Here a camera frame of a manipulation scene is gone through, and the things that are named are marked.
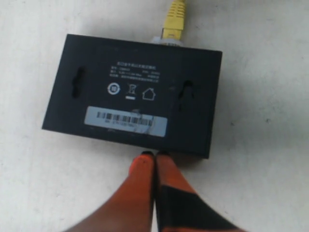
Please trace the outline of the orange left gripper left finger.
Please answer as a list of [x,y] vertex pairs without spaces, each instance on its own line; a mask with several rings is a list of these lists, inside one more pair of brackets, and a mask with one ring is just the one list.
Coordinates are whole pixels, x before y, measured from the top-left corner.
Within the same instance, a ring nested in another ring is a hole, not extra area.
[[134,158],[119,189],[94,213],[69,232],[150,232],[153,217],[155,156],[145,151]]

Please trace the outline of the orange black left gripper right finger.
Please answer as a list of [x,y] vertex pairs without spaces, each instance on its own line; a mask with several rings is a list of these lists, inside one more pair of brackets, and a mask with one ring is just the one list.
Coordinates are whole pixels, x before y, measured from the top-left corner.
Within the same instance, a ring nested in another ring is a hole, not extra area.
[[160,232],[242,232],[209,205],[167,152],[156,155],[156,216]]

